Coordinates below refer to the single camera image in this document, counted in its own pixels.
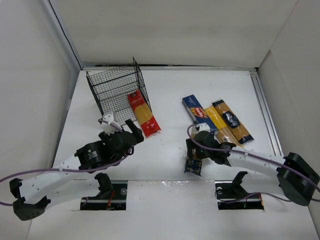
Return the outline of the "blue Barilla spaghetti box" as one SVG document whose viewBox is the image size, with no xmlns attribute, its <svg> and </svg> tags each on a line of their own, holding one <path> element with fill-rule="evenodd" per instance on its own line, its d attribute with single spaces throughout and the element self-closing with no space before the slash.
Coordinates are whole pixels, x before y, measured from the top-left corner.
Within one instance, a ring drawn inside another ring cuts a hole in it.
<svg viewBox="0 0 320 240">
<path fill-rule="evenodd" d="M 196 124 L 207 124 L 209 127 L 209 132 L 211 134 L 218 134 L 218 128 L 210 119 L 205 109 L 202 107 L 198 99 L 193 94 L 183 97 L 181 102 L 185 106 L 186 110 L 190 113 L 193 121 Z"/>
</svg>

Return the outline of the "yellow spaghetti bag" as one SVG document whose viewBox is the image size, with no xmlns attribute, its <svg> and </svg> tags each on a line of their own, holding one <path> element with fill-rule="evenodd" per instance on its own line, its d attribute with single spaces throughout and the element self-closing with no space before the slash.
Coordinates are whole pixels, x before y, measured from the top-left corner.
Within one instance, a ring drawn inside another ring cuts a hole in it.
<svg viewBox="0 0 320 240">
<path fill-rule="evenodd" d="M 243 147 L 237 141 L 236 137 L 229 130 L 226 123 L 213 106 L 205 108 L 204 110 L 209 116 L 209 118 L 212 120 L 212 122 L 215 124 L 215 126 L 218 128 L 218 134 L 216 135 L 216 138 L 219 141 L 219 143 L 232 143 L 241 148 Z"/>
</svg>

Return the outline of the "dark label spaghetti bag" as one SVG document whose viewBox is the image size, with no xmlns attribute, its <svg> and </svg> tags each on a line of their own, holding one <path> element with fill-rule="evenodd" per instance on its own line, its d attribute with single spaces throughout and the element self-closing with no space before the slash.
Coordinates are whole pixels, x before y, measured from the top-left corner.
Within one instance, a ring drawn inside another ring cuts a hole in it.
<svg viewBox="0 0 320 240">
<path fill-rule="evenodd" d="M 212 106 L 224 120 L 225 124 L 240 145 L 247 144 L 254 140 L 249 131 L 244 127 L 239 118 L 234 114 L 234 112 L 223 99 L 213 102 Z"/>
</svg>

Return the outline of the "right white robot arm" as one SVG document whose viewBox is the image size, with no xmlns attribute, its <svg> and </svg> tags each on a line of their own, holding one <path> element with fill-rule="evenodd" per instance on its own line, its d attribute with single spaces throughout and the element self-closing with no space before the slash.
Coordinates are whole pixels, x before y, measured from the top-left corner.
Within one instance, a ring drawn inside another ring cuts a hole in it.
<svg viewBox="0 0 320 240">
<path fill-rule="evenodd" d="M 204 159 L 241 168 L 230 182 L 216 187 L 214 194 L 221 202 L 233 204 L 262 194 L 300 206 L 316 201 L 313 196 L 320 190 L 320 176 L 300 155 L 293 152 L 287 156 L 267 155 L 230 142 L 219 143 L 197 125 L 190 125 L 187 135 L 186 171 L 199 174 Z"/>
</svg>

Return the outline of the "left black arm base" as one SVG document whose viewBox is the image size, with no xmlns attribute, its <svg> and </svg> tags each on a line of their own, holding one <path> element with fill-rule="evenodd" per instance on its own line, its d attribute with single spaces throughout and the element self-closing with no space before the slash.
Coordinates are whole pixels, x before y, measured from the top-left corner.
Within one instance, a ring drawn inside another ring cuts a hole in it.
<svg viewBox="0 0 320 240">
<path fill-rule="evenodd" d="M 83 197 L 81 211 L 125 211 L 127 207 L 127 180 L 110 180 L 106 173 L 95 176 L 99 183 L 96 196 Z"/>
</svg>

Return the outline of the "red spaghetti bag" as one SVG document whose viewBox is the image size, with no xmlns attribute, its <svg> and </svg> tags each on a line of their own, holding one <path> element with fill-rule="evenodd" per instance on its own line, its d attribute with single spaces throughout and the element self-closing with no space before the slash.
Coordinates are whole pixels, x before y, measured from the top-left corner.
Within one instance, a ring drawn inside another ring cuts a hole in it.
<svg viewBox="0 0 320 240">
<path fill-rule="evenodd" d="M 138 89 L 135 92 L 128 94 L 127 97 L 144 135 L 149 137 L 160 131 L 161 128 L 150 107 L 147 105 L 147 102 L 144 100 L 141 91 Z"/>
</svg>

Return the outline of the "blue patterned spaghetti bag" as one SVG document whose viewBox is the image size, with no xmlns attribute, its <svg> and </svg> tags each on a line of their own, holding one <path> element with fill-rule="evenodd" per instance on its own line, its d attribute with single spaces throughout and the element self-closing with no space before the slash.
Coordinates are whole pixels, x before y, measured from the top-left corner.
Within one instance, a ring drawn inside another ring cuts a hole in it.
<svg viewBox="0 0 320 240">
<path fill-rule="evenodd" d="M 187 159 L 185 161 L 184 173 L 201 176 L 203 161 L 201 159 Z"/>
</svg>

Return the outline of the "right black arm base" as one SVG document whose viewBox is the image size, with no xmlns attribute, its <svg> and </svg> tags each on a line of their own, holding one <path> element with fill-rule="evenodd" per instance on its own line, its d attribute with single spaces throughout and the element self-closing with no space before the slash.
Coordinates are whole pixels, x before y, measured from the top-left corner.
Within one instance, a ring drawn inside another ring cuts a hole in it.
<svg viewBox="0 0 320 240">
<path fill-rule="evenodd" d="M 240 171 L 233 180 L 215 181 L 214 196 L 218 210 L 264 210 L 260 194 L 248 197 L 249 193 L 241 186 L 247 171 Z"/>
</svg>

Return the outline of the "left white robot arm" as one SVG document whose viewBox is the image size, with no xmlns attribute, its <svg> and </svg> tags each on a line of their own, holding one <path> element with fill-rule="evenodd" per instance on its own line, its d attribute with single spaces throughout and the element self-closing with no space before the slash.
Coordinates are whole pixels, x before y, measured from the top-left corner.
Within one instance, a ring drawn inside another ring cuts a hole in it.
<svg viewBox="0 0 320 240">
<path fill-rule="evenodd" d="M 100 120 L 107 126 L 99 133 L 99 140 L 75 151 L 56 168 L 43 170 L 29 179 L 15 178 L 9 182 L 15 197 L 14 214 L 21 221 L 42 215 L 47 209 L 79 198 L 110 198 L 114 187 L 105 172 L 119 165 L 134 153 L 134 147 L 144 141 L 142 130 L 131 119 L 125 121 L 129 131 L 115 121 Z"/>
</svg>

